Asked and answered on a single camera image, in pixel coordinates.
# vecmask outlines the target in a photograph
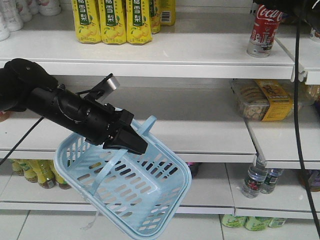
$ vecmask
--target plastic basket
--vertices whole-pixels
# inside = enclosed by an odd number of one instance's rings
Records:
[[[154,240],[165,230],[192,180],[187,164],[149,132],[155,121],[131,124],[148,143],[145,154],[103,149],[73,133],[54,159],[86,201],[136,240]]]

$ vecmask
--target cable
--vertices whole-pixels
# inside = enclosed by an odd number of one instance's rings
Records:
[[[300,16],[306,7],[306,0],[302,3],[302,8],[300,11]],[[296,25],[296,38],[295,38],[295,58],[294,58],[294,97],[293,97],[293,115],[294,115],[294,129],[296,137],[296,146],[299,156],[300,168],[303,181],[305,183],[305,190],[308,197],[310,209],[313,216],[313,221],[320,239],[320,224],[317,216],[317,211],[315,208],[314,200],[312,198],[311,189],[308,181],[308,176],[306,173],[304,157],[301,147],[300,131],[299,131],[299,119],[298,119],[298,89],[299,89],[299,44],[300,44],[300,28],[301,28],[301,17],[299,16],[298,23]]]
[[[33,124],[32,127],[30,127],[30,129],[23,135],[23,137],[16,143],[16,145],[14,145],[14,147],[8,152],[7,155],[5,155],[5,157],[0,161],[0,165],[2,165],[7,159],[8,157],[16,150],[16,148],[22,143],[22,141],[29,135],[29,133],[31,133],[31,131],[44,119],[44,117],[40,117],[38,121],[36,121],[35,124]]]

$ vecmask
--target coca-cola can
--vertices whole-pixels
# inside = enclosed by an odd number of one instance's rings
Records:
[[[279,10],[267,9],[262,4],[258,6],[253,30],[246,49],[249,55],[256,58],[266,58],[270,55],[282,16],[283,12]]]

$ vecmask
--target water bottle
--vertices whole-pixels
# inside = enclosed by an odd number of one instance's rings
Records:
[[[249,166],[248,174],[244,178],[244,183],[241,188],[242,194],[247,198],[253,199],[259,195],[268,173],[266,164],[266,162],[258,158],[255,166],[253,164]]]
[[[7,28],[4,15],[0,11],[0,41],[7,39],[9,36],[10,36],[10,32]],[[4,115],[4,113],[0,111],[0,122],[1,122],[2,115]]]
[[[16,8],[24,23],[29,22],[32,19],[27,0],[16,0]]]
[[[15,0],[0,0],[0,9],[3,12],[6,26],[10,32],[15,32],[23,28],[22,21]]]
[[[37,0],[27,0],[28,7],[32,15],[36,15],[39,12]]]
[[[270,194],[277,185],[278,178],[284,172],[281,168],[271,168],[268,170],[264,183],[262,185],[261,193]]]
[[[39,13],[44,16],[54,16],[61,13],[59,0],[37,0]]]

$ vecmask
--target green label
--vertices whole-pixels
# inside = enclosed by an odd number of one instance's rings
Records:
[[[116,13],[115,13],[115,6],[114,0],[105,0],[105,25],[107,26],[116,26]]]
[[[79,11],[79,18],[81,25],[89,25],[88,11],[85,0],[77,0],[77,7]]]
[[[141,0],[133,0],[133,25],[141,27],[143,25]]]
[[[154,17],[156,15],[155,2],[154,0],[149,0],[149,3],[150,3],[150,16]]]

